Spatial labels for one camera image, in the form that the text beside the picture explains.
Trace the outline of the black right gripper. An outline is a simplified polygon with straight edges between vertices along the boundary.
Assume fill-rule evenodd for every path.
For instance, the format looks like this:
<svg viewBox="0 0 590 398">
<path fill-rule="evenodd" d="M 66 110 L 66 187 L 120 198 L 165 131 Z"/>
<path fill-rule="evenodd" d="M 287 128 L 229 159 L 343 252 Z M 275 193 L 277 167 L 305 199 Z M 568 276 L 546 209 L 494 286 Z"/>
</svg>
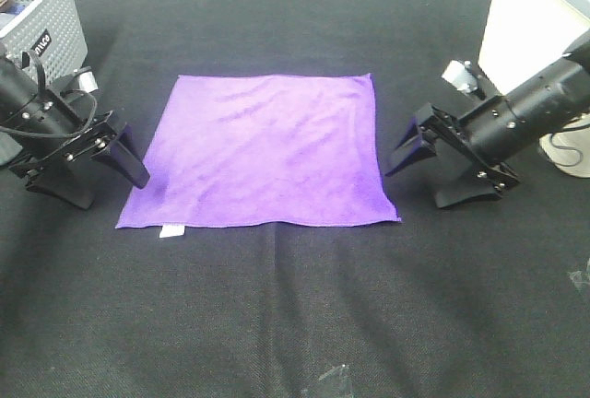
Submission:
<svg viewBox="0 0 590 398">
<path fill-rule="evenodd" d="M 385 176 L 436 156 L 435 144 L 443 141 L 470 162 L 459 176 L 435 185 L 438 208 L 451 208 L 475 201 L 498 200 L 520 184 L 513 169 L 503 161 L 495 163 L 477 152 L 459 120 L 427 103 L 420 108 L 388 159 Z"/>
</svg>

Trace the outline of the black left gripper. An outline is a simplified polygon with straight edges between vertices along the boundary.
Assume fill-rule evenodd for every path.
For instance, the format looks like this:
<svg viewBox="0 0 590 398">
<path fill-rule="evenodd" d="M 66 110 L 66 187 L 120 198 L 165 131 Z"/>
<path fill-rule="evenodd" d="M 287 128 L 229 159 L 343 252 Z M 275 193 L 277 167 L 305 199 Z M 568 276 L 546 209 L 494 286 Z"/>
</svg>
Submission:
<svg viewBox="0 0 590 398">
<path fill-rule="evenodd" d="M 70 169 L 86 155 L 143 189 L 150 175 L 128 123 L 114 111 L 98 112 L 94 93 L 69 88 L 73 76 L 40 87 L 30 78 L 7 80 L 7 134 L 21 146 L 8 169 L 26 178 L 25 189 L 89 209 L 94 194 Z"/>
</svg>

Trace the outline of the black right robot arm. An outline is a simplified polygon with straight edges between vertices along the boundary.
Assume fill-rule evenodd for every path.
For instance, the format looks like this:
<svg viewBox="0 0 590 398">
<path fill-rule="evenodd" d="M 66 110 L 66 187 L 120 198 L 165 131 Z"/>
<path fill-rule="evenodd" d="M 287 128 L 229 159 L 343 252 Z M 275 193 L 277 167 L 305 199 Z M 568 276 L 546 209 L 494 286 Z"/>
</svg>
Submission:
<svg viewBox="0 0 590 398">
<path fill-rule="evenodd" d="M 567 130 L 589 110 L 589 35 L 578 37 L 553 63 L 507 94 L 476 64 L 452 61 L 444 79 L 475 102 L 456 117 L 428 103 L 389 158 L 388 175 L 437 155 L 443 141 L 470 165 L 434 190 L 434 201 L 448 208 L 476 200 L 497 200 L 520 182 L 507 159 L 544 135 Z"/>
</svg>

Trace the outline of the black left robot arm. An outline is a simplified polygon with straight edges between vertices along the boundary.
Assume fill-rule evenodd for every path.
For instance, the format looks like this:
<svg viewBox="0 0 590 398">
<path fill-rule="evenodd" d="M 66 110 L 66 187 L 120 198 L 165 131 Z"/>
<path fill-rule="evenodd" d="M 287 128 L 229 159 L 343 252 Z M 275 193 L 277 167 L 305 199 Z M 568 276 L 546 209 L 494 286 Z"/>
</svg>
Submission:
<svg viewBox="0 0 590 398">
<path fill-rule="evenodd" d="M 19 60 L 1 52 L 1 163 L 28 191 L 89 208 L 93 194 L 70 168 L 83 157 L 147 185 L 130 126 L 114 111 L 98 112 L 96 89 L 88 67 L 49 81 L 33 50 Z"/>
</svg>

